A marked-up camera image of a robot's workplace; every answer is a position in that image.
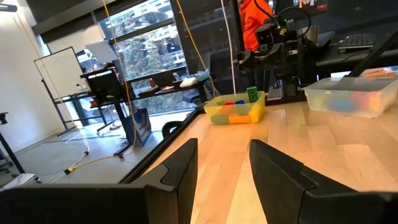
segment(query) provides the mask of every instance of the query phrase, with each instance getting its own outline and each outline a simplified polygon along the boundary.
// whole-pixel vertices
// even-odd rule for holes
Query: plastic bin
[[[311,110],[375,118],[396,102],[398,79],[324,78],[304,90]]]
[[[212,124],[256,123],[266,110],[265,93],[259,91],[258,97],[257,102],[250,103],[247,93],[217,96],[205,105],[205,111]],[[243,100],[244,104],[225,105],[239,100]]]

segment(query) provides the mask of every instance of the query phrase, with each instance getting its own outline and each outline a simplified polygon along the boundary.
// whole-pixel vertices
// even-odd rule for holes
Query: orange jacket
[[[272,14],[272,9],[265,0],[257,0],[257,2],[264,10]],[[261,25],[264,25],[264,21],[268,17],[256,7],[254,0],[244,0],[239,13],[242,22],[244,48],[255,51],[259,48],[256,39],[256,30]]]

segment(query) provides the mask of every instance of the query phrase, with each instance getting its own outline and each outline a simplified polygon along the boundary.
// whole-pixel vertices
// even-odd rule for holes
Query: black keyboard
[[[363,49],[374,46],[374,37],[371,34],[353,34],[339,42],[339,49]]]

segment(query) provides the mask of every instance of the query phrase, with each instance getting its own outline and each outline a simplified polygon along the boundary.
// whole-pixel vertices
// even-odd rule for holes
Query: person
[[[239,14],[241,16],[244,48],[246,50],[257,51],[259,43],[256,38],[257,29],[264,25],[264,21],[268,18],[261,12],[254,0],[238,0]],[[272,15],[272,9],[265,0],[257,0],[258,5]],[[275,83],[275,77],[270,75],[270,71],[265,71],[262,65],[256,66],[253,75],[248,76],[249,84],[257,86],[260,91],[268,92],[270,86]]]
[[[264,25],[264,21],[268,16],[257,8],[254,0],[238,0],[238,3],[240,5],[239,13],[243,29],[244,48],[256,51],[259,48],[259,43],[256,39],[256,30]],[[265,0],[257,0],[257,3],[269,14],[272,14],[272,9]]]

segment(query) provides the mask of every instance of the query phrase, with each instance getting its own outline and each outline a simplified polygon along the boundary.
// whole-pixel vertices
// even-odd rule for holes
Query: wooden tabletop
[[[198,138],[192,223],[266,223],[251,173],[250,139],[358,191],[398,191],[398,105],[375,119],[310,111],[307,103],[269,106],[257,124],[215,126],[202,114],[149,170],[190,138]]]

